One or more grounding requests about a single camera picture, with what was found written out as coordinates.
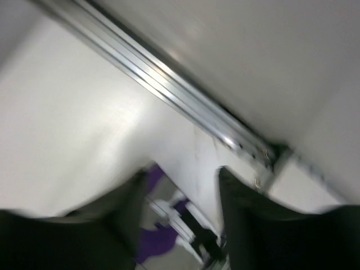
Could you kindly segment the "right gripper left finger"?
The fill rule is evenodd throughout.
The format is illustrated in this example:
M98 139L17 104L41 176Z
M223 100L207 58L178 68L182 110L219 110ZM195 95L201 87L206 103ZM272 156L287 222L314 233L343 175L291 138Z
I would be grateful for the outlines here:
M135 269L147 174L58 217L1 210L1 269Z

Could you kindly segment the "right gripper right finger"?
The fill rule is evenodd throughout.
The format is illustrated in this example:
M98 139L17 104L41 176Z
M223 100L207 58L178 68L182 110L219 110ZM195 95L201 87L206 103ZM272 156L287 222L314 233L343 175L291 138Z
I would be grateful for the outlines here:
M231 269L359 269L359 206L291 210L225 166L219 193Z

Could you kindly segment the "purple camouflage trousers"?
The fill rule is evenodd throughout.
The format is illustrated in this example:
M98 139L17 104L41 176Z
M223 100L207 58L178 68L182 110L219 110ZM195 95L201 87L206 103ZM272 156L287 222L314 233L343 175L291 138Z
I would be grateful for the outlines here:
M226 238L157 164L147 168L136 269L223 269Z

